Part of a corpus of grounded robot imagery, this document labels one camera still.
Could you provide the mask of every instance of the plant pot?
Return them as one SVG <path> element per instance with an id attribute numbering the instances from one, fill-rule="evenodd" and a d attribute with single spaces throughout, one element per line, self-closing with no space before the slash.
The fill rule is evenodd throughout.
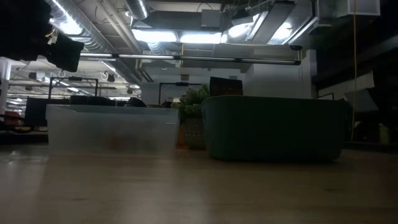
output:
<path id="1" fill-rule="evenodd" d="M 185 144 L 189 149 L 206 149 L 203 137 L 203 121 L 201 118 L 188 118 L 184 122 Z"/>

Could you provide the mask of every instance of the translucent plastic bin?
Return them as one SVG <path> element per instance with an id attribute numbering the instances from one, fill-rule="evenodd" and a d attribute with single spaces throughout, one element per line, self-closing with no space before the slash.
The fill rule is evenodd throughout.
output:
<path id="1" fill-rule="evenodd" d="M 86 105 L 47 105 L 52 152 L 174 154 L 178 110 Z"/>

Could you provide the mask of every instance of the desk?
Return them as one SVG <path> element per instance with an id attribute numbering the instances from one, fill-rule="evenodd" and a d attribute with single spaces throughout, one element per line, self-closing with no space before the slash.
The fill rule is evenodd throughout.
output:
<path id="1" fill-rule="evenodd" d="M 171 159 L 1 159 L 0 223 L 398 223 L 397 155 L 344 150 L 332 164 L 223 162 L 186 150 Z"/>

